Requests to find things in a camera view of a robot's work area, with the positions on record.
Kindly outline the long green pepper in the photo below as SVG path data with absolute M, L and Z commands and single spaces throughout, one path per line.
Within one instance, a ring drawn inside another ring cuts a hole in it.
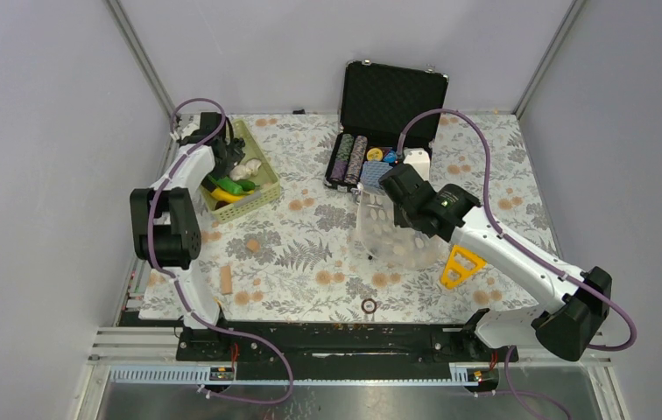
M 218 179 L 212 176 L 208 176 L 208 180 L 226 193 L 236 196 L 244 195 L 244 189 L 230 177 L 223 177 Z

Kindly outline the clear zip top bag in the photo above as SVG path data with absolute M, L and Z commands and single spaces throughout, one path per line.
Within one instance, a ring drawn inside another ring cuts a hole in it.
M 394 206 L 384 192 L 358 184 L 356 232 L 367 254 L 405 270 L 425 270 L 445 257 L 446 244 L 394 222 Z

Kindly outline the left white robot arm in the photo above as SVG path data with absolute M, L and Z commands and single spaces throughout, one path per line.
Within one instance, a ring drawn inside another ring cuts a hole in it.
M 227 160 L 226 124 L 221 112 L 205 113 L 194 140 L 177 138 L 174 160 L 146 188 L 130 193 L 130 220 L 136 257 L 167 281 L 176 293 L 183 326 L 203 330 L 198 348 L 212 360 L 226 356 L 229 333 L 218 326 L 222 309 L 198 278 L 201 229 L 193 199 L 202 181 Z

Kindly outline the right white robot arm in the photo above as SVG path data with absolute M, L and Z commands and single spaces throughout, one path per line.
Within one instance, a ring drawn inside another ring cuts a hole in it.
M 409 164 L 386 172 L 380 185 L 391 199 L 394 221 L 430 238 L 463 246 L 527 291 L 536 305 L 511 311 L 480 311 L 468 321 L 463 352 L 482 361 L 496 348 L 541 345 L 551 354 L 578 361 L 609 314 L 611 276 L 584 271 L 531 245 L 488 215 L 480 200 L 447 184 L 439 191 Z

